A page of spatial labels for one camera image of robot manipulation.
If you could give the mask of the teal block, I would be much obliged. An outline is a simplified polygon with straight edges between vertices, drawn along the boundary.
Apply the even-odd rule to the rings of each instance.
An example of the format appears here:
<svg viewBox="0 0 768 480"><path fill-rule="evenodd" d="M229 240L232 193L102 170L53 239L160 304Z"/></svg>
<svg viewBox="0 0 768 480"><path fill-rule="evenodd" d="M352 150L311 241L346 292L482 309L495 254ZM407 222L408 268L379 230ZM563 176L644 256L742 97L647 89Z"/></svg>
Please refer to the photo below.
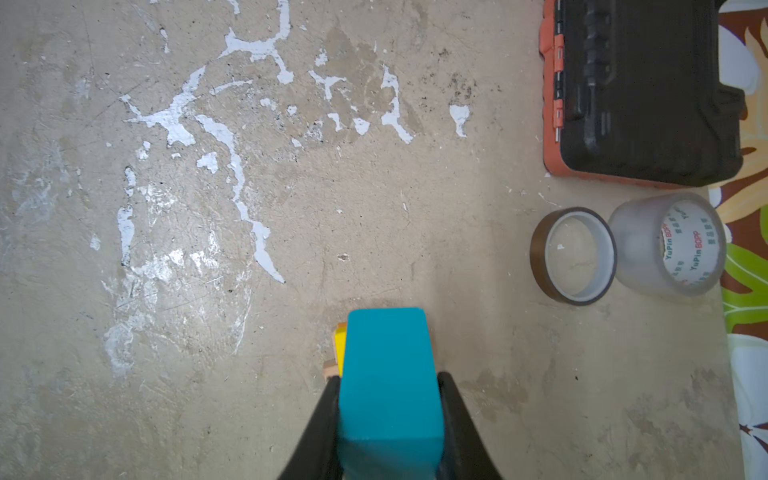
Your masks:
<svg viewBox="0 0 768 480"><path fill-rule="evenodd" d="M338 455L347 479L432 479L445 427L426 315L361 309L347 321Z"/></svg>

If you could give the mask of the engraved natural wood block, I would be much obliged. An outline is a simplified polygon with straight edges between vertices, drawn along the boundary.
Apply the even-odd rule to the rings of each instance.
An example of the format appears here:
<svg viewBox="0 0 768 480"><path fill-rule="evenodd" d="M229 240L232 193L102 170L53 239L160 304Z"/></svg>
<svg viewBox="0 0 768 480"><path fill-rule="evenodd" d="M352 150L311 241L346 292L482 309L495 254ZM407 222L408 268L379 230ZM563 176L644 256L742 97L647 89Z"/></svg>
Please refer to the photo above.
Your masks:
<svg viewBox="0 0 768 480"><path fill-rule="evenodd" d="M341 376L339 365L335 360L327 360L323 364L323 375L326 380Z"/></svg>

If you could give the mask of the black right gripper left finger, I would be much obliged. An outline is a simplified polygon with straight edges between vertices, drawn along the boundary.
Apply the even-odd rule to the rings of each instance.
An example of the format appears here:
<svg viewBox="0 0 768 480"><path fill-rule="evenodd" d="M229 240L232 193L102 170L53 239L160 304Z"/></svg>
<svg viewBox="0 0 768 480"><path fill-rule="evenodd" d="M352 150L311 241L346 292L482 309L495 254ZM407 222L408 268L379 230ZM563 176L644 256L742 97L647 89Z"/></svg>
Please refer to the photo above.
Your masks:
<svg viewBox="0 0 768 480"><path fill-rule="evenodd" d="M337 452L341 378L332 376L278 479L341 479Z"/></svg>

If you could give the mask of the yellow striped block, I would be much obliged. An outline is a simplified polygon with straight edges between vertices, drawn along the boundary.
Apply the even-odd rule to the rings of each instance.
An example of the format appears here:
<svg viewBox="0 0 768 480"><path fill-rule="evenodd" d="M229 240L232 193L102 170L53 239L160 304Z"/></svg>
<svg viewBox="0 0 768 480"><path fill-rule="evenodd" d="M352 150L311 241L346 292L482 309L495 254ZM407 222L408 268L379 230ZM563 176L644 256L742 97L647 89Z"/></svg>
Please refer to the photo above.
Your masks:
<svg viewBox="0 0 768 480"><path fill-rule="evenodd" d="M347 323L341 322L337 325L333 333L334 358L339 376L342 376L343 374L346 336Z"/></svg>

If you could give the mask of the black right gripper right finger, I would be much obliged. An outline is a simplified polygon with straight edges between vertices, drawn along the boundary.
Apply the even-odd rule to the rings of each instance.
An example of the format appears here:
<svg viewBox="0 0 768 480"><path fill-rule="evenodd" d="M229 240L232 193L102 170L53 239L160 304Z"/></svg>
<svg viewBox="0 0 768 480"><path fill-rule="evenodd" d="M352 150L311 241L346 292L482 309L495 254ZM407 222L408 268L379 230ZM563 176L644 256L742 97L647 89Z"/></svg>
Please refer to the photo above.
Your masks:
<svg viewBox="0 0 768 480"><path fill-rule="evenodd" d="M437 381L445 434L436 478L501 480L452 375L439 372Z"/></svg>

